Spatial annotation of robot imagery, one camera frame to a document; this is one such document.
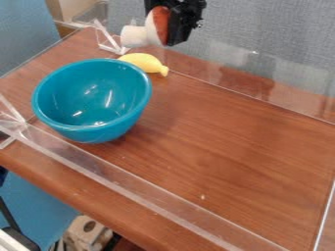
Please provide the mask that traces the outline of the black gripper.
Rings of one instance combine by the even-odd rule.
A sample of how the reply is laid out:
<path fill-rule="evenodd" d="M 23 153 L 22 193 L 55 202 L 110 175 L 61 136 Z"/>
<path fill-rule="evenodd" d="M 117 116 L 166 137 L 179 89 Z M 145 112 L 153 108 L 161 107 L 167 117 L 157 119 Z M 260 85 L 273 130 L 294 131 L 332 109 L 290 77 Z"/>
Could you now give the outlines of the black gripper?
<path fill-rule="evenodd" d="M 145 0 L 146 14 L 157 6 L 170 9 L 167 45 L 174 46 L 189 39 L 193 29 L 200 26 L 208 0 Z"/>

